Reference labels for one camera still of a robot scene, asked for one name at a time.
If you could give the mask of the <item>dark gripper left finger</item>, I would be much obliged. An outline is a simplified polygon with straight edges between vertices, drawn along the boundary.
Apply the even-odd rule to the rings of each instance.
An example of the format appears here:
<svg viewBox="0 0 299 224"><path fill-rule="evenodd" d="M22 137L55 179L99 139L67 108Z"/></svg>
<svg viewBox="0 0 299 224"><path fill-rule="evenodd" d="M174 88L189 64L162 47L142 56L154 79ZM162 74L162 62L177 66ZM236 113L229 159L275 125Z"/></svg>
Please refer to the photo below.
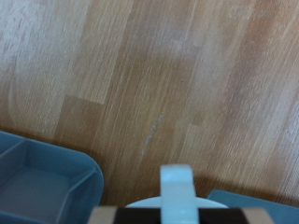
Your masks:
<svg viewBox="0 0 299 224"><path fill-rule="evenodd" d="M95 207L88 224L162 224L156 208Z"/></svg>

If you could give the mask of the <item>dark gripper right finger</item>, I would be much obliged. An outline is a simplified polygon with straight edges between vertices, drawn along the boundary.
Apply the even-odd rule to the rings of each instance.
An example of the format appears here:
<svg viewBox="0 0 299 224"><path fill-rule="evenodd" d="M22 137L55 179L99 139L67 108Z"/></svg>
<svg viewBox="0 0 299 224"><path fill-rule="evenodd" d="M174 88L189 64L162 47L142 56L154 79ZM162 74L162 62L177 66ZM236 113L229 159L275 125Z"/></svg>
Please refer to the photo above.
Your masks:
<svg viewBox="0 0 299 224"><path fill-rule="evenodd" d="M200 224L275 224L262 208L200 208Z"/></svg>

